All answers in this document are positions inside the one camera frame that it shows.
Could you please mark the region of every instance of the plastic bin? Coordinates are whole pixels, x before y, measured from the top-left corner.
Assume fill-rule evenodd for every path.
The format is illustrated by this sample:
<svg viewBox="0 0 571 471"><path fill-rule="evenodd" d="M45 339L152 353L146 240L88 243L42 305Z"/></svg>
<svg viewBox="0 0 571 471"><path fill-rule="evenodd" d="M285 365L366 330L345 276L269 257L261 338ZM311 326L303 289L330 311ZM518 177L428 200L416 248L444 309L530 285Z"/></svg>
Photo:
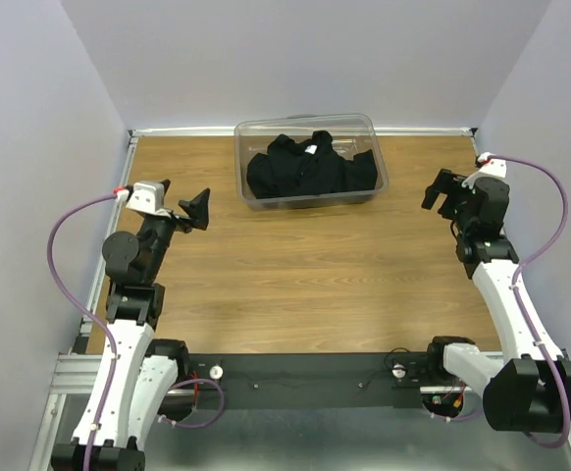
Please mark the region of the plastic bin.
<svg viewBox="0 0 571 471"><path fill-rule="evenodd" d="M345 159L373 150L377 165L375 188L366 191L326 193L257 199L246 182L246 168L258 153L265 153L279 134L286 134L296 142L311 137L314 131L328 131L334 138L334 150ZM252 209L312 208L335 204L363 203L388 188L388 174L384 157L375 136L371 120L364 115L295 116L280 120L241 123L235 127L235 175L237 194Z"/></svg>

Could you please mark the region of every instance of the wood grain surface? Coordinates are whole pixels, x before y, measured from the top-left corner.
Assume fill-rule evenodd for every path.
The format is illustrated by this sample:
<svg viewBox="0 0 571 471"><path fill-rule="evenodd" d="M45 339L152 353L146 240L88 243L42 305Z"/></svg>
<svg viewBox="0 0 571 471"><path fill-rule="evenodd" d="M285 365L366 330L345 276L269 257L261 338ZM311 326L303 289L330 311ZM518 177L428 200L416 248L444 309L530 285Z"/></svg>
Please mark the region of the wood grain surface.
<svg viewBox="0 0 571 471"><path fill-rule="evenodd" d="M470 139L386 136L380 144L390 186L378 198L254 212L235 192L232 137L142 137L131 182L170 179L170 207L212 190L209 229L176 234L159 273L166 298L156 337L185 340L190 352L424 349L436 335L500 349L449 222L421 209L441 167L473 171ZM124 211L118 229L136 232L140 222ZM95 330L88 351L101 349Z"/></svg>

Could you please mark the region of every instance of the folded garment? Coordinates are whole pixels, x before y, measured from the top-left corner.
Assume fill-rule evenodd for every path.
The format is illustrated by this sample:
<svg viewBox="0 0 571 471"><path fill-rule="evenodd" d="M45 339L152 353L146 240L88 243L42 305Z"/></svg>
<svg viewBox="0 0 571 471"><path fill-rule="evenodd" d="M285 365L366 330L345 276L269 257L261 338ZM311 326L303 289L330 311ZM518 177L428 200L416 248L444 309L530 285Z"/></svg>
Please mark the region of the folded garment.
<svg viewBox="0 0 571 471"><path fill-rule="evenodd" d="M377 166L372 150L353 160L340 157L332 147L332 135L316 131L296 143L279 135L266 154L248 163L246 181L257 199L318 195L375 189Z"/></svg>

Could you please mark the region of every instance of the metal frame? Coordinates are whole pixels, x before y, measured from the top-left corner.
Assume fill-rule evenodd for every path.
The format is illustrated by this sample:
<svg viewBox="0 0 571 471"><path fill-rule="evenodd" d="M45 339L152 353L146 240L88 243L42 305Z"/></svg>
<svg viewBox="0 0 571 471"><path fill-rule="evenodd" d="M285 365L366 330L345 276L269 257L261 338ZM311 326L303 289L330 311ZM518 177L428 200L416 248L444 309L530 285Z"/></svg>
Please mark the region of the metal frame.
<svg viewBox="0 0 571 471"><path fill-rule="evenodd" d="M375 128L377 135L467 135L471 137L471 142L476 155L478 155L475 137L469 128L455 129L434 129L434 128ZM125 166L118 186L126 184L129 180L130 168L134 158L138 140L141 136L218 136L218 135L234 135L233 127L202 127L202 128L176 128L176 129L153 129L153 130L136 130L130 132L131 139ZM120 217L120 207L114 207L107 235L115 230L118 219ZM94 311L97 307L100 297L100 290L104 280L104 260L100 257L86 307L90 311ZM91 321L84 320L80 329L80 337L87 338L91 332ZM60 355L57 360L57 366L53 377L52 385L48 395L46 408L43 413L39 433L32 459L28 467L29 471L46 471L50 465L50 455L52 447L55 443L61 417L66 399L69 394L88 394L91 392L96 373L98 371L101 355ZM421 389L421 393L441 392L441 388L426 387ZM192 392L174 392L174 394L192 394ZM571 447L571 435L569 437L569 445Z"/></svg>

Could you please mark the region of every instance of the wall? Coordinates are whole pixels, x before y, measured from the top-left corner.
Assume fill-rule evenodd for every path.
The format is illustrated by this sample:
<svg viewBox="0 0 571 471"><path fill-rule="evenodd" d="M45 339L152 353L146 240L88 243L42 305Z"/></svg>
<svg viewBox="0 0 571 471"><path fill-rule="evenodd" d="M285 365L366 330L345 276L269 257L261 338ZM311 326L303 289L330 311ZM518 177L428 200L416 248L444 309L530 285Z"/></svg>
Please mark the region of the wall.
<svg viewBox="0 0 571 471"><path fill-rule="evenodd" d="M126 135L61 5L0 0L0 471L28 469L57 353L78 329L48 273L48 233L113 187ZM59 234L59 270L79 294L110 210Z"/></svg>
<svg viewBox="0 0 571 471"><path fill-rule="evenodd" d="M554 0L478 133L480 150L543 163L563 180L571 205L571 0ZM506 227L520 255L559 220L557 190L536 172L511 167ZM528 269L527 285L556 342L571 355L571 206L560 242Z"/></svg>
<svg viewBox="0 0 571 471"><path fill-rule="evenodd" d="M548 0L63 0L131 129L301 113L473 127Z"/></svg>

